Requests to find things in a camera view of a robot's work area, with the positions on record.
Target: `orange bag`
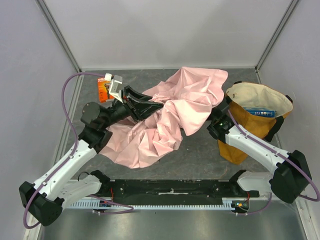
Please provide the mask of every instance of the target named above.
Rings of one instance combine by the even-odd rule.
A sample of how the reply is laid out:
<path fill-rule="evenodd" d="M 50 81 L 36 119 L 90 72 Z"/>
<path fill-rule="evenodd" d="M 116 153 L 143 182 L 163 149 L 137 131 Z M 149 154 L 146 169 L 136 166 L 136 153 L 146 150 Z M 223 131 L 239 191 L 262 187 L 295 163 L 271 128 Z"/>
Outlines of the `orange bag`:
<path fill-rule="evenodd" d="M 262 84 L 236 82 L 226 91 L 231 100 L 229 110 L 234 119 L 250 133 L 271 142 L 284 119 L 292 112 L 293 103 L 288 95 Z M 275 110 L 275 117 L 252 115 L 244 107 Z M 248 156 L 243 151 L 218 140 L 220 155 L 234 164 L 242 163 Z"/>

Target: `beige bag lining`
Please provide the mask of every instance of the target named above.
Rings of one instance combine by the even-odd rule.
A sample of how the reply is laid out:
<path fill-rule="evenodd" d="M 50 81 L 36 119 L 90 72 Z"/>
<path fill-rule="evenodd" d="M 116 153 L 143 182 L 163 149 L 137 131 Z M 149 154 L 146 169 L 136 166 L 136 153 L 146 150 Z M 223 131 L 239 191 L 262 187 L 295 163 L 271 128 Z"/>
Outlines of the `beige bag lining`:
<path fill-rule="evenodd" d="M 237 83 L 229 88 L 226 94 L 243 108 L 261 107 L 275 110 L 275 117 L 284 115 L 294 108 L 285 95 L 262 84 Z"/>

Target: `metal frame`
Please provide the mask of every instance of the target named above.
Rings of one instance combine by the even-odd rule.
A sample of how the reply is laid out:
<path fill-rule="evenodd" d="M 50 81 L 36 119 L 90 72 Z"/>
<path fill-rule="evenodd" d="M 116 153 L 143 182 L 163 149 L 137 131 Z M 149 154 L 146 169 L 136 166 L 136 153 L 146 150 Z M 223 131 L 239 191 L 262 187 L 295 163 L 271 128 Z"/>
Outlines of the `metal frame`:
<path fill-rule="evenodd" d="M 320 239 L 316 223 L 311 218 L 310 209 L 308 208 L 307 201 L 305 199 L 300 198 L 295 202 L 298 208 L 299 216 L 302 222 L 302 226 L 304 228 L 306 238 L 308 240 Z"/>
<path fill-rule="evenodd" d="M 36 4 L 39 6 L 40 10 L 42 11 L 42 14 L 44 15 L 44 18 L 48 22 L 49 26 L 51 27 L 54 35 L 56 36 L 56 39 L 60 43 L 62 49 L 64 50 L 65 54 L 69 58 L 73 68 L 79 73 L 81 72 L 81 68 L 79 64 L 77 63 L 76 58 L 74 57 L 73 53 L 71 52 L 63 34 L 61 33 L 54 17 L 52 16 L 46 2 L 44 0 L 35 0 Z"/>
<path fill-rule="evenodd" d="M 186 67 L 193 68 L 204 68 L 204 69 L 255 69 L 256 66 L 217 66 L 217 65 L 192 65 Z M 143 70 L 153 70 L 153 69 L 180 69 L 181 66 L 159 66 L 159 67 L 144 67 Z M 105 71 L 106 68 L 101 67 L 84 67 L 81 69 L 83 72 L 86 71 Z M 108 70 L 141 70 L 141 67 L 108 67 Z"/>
<path fill-rule="evenodd" d="M 32 226 L 36 224 L 38 220 L 30 214 L 27 222 L 29 226 Z M 22 240 L 37 240 L 39 238 L 40 232 L 43 231 L 44 229 L 45 228 L 42 227 L 41 224 L 39 224 L 33 229 L 26 229 L 24 231 Z"/>
<path fill-rule="evenodd" d="M 263 54 L 261 55 L 257 65 L 255 66 L 255 71 L 258 73 L 261 69 L 262 65 L 264 64 L 267 56 L 269 55 L 270 51 L 272 50 L 273 46 L 275 45 L 277 39 L 279 38 L 279 35 L 281 34 L 282 30 L 286 26 L 290 16 L 294 12 L 295 8 L 297 7 L 300 0 L 291 0 L 289 6 L 287 7 L 284 15 L 282 16 L 282 19 L 280 20 L 278 26 L 276 27 L 269 43 L 267 44 L 265 50 L 263 51 Z"/>

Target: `red wire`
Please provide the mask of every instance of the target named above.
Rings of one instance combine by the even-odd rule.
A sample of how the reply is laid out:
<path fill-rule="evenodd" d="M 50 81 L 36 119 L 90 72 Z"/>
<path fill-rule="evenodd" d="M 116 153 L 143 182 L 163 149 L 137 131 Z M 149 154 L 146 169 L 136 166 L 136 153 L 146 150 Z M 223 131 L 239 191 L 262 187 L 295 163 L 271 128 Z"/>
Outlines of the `red wire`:
<path fill-rule="evenodd" d="M 114 192 L 112 191 L 112 188 L 110 189 L 111 191 L 111 200 L 113 201 L 114 200 Z"/>
<path fill-rule="evenodd" d="M 248 197 L 247 197 L 247 199 L 245 200 L 245 203 L 249 202 L 249 199 L 250 199 L 250 193 L 249 193 L 248 191 L 247 191 L 246 193 L 248 194 Z"/>

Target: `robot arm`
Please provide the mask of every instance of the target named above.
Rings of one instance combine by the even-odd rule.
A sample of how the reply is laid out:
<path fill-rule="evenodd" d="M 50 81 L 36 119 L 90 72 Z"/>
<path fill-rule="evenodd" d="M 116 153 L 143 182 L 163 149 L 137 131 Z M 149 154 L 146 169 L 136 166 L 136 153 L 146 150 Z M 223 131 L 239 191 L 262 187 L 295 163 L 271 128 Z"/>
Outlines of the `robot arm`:
<path fill-rule="evenodd" d="M 107 176 L 96 170 L 86 178 L 67 185 L 76 172 L 107 145 L 112 136 L 107 127 L 129 116 L 135 121 L 144 120 L 163 107 L 162 103 L 149 101 L 152 97 L 136 92 L 130 86 L 120 90 L 122 77 L 110 74 L 106 74 L 106 77 L 111 79 L 110 94 L 115 97 L 112 106 L 105 108 L 96 102 L 87 103 L 81 117 L 85 127 L 78 135 L 74 154 L 71 155 L 75 147 L 72 146 L 47 173 L 32 184 L 25 181 L 19 187 L 22 204 L 26 207 L 31 196 L 42 186 L 28 211 L 43 226 L 53 223 L 74 202 L 97 193 L 102 184 L 110 182 Z M 45 182 L 54 171 L 56 173 Z"/>
<path fill-rule="evenodd" d="M 309 182 L 286 159 L 297 165 L 311 179 L 310 170 L 303 153 L 292 153 L 265 142 L 238 125 L 232 116 L 227 116 L 229 104 L 225 98 L 212 110 L 207 127 L 214 139 L 245 152 L 261 163 L 268 172 L 244 171 L 237 180 L 244 191 L 274 193 L 280 200 L 293 203 Z"/>

